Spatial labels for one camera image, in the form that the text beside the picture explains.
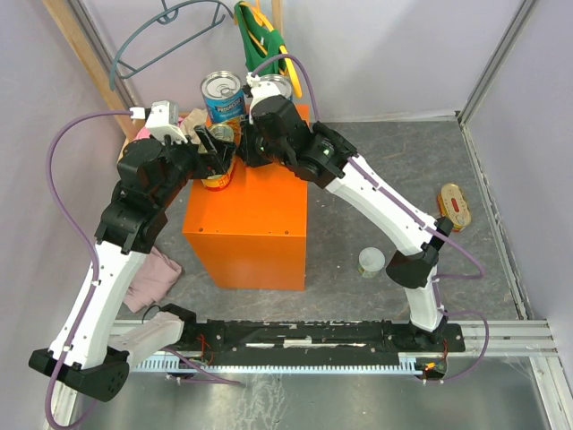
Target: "gray floor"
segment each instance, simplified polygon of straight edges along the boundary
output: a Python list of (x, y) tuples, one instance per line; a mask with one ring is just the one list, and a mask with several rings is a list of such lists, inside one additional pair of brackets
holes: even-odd
[[(493, 320), (512, 320), (517, 311), (493, 239), (466, 145), (455, 122), (335, 124), (376, 172), (412, 204), (438, 216), (436, 195), (454, 182), (469, 201), (473, 223), (453, 237), (487, 270), (479, 281), (444, 280), (442, 301), (450, 311), (476, 309)], [(181, 234), (189, 186), (167, 211), (169, 223), (158, 249), (184, 267), (184, 275), (161, 302), (193, 310), (201, 319), (407, 320), (402, 288), (385, 273), (363, 279), (357, 256), (366, 246), (379, 247), (387, 260), (393, 244), (361, 213), (315, 185), (309, 185), (306, 290), (304, 292), (218, 288)], [(475, 268), (448, 247), (440, 253), (440, 270), (468, 273)], [(141, 318), (122, 305), (119, 318)]]
[[(452, 372), (473, 359), (449, 360)], [(463, 381), (423, 386), (413, 376), (225, 374), (243, 387), (131, 373), (81, 425), (170, 430), (549, 430), (526, 357), (485, 359)], [(76, 403), (79, 415), (91, 399)]]

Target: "can label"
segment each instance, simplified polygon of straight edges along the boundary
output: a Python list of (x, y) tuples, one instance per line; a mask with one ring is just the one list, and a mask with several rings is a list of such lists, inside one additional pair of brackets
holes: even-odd
[(377, 271), (368, 271), (368, 270), (366, 270), (366, 269), (363, 267), (363, 265), (360, 264), (360, 263), (358, 263), (357, 268), (358, 268), (358, 273), (360, 273), (360, 275), (361, 275), (363, 278), (367, 278), (367, 279), (374, 278), (374, 277), (378, 274)]
[(235, 138), (241, 138), (241, 120), (245, 115), (243, 90), (230, 99), (214, 100), (205, 96), (205, 105), (213, 124), (228, 124), (233, 129)]
[(210, 176), (207, 179), (202, 179), (203, 186), (210, 191), (220, 191), (227, 188), (231, 183), (233, 174), (235, 173), (235, 157), (231, 161), (231, 167), (224, 175)]

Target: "gray mat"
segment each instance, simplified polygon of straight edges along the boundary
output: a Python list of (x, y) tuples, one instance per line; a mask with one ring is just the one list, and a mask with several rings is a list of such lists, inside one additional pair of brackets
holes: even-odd
[[(473, 223), (453, 238), (487, 270), (479, 281), (445, 279), (442, 301), (450, 311), (476, 309), (493, 320), (517, 319), (509, 282), (481, 200), (466, 145), (455, 122), (343, 123), (333, 125), (364, 155), (376, 172), (413, 205), (438, 216), (436, 196), (454, 182), (469, 201)], [(361, 213), (341, 199), (309, 185), (306, 290), (303, 292), (218, 288), (181, 234), (190, 186), (167, 210), (169, 223), (158, 249), (184, 267), (184, 275), (161, 303), (176, 303), (200, 319), (400, 319), (407, 320), (404, 291), (384, 272), (363, 279), (358, 254), (376, 246), (387, 261), (394, 245)], [(440, 271), (475, 272), (473, 265), (445, 246)], [(122, 305), (119, 318), (141, 318)]]

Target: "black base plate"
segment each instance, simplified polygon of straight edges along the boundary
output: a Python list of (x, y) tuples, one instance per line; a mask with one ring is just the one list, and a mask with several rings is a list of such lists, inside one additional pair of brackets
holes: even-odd
[(422, 347), (407, 322), (387, 321), (190, 322), (175, 348), (201, 350), (201, 335), (212, 366), (395, 366), (399, 352), (441, 353), (444, 340), (450, 352), (466, 350), (457, 324), (447, 324), (436, 343)]

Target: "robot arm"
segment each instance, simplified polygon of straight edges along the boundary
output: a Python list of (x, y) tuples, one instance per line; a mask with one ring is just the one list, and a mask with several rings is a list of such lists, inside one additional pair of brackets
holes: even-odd
[[(387, 273), (405, 289), (413, 333), (436, 344), (446, 318), (436, 306), (431, 280), (443, 243), (377, 190), (384, 187), (442, 234), (449, 234), (451, 222), (419, 211), (379, 178), (340, 134), (321, 123), (311, 132), (291, 101), (276, 91), (262, 93), (259, 89), (255, 81), (248, 91), (257, 102), (250, 121), (244, 124), (247, 137), (238, 149), (245, 164), (278, 163), (300, 179), (340, 196), (384, 231), (397, 247)], [(140, 328), (109, 338), (133, 276), (167, 223), (168, 205), (188, 180), (226, 173), (235, 154), (233, 143), (218, 141), (204, 126), (195, 129), (205, 147), (199, 151), (199, 145), (181, 133), (177, 118), (170, 102), (152, 106), (146, 128), (153, 137), (131, 142), (124, 149), (117, 166), (120, 181), (96, 232), (100, 279), (57, 378), (98, 400), (113, 399), (130, 367), (176, 343), (184, 324), (195, 323), (193, 313), (172, 306)], [(46, 375), (53, 373), (90, 286), (91, 269), (63, 329), (50, 348), (34, 351), (30, 367)]]
[(446, 236), (453, 227), (451, 221), (436, 220), (419, 211), (376, 175), (349, 141), (326, 125), (314, 124), (312, 133), (292, 102), (258, 85), (256, 78), (251, 78), (248, 92), (257, 100), (250, 120), (262, 136), (252, 145), (253, 150), (346, 200), (392, 240), (397, 252), (386, 271), (405, 289), (414, 330), (428, 341), (435, 341), (446, 322), (436, 306), (432, 287), (443, 242), (421, 228), (379, 189), (392, 194), (425, 225)]
[(117, 164), (120, 180), (111, 203), (102, 212), (96, 231), (99, 280), (71, 347), (65, 347), (92, 280), (90, 267), (64, 327), (49, 348), (32, 353), (30, 367), (50, 376), (65, 355), (57, 378), (75, 390), (108, 401), (125, 382), (130, 367), (181, 337), (193, 315), (174, 306), (141, 328), (110, 341), (109, 333), (137, 270), (167, 223), (165, 210), (190, 179), (228, 171), (236, 146), (213, 137), (204, 126), (195, 132), (204, 147), (193, 144), (177, 126), (175, 103), (151, 107), (146, 128), (149, 139), (131, 142)]

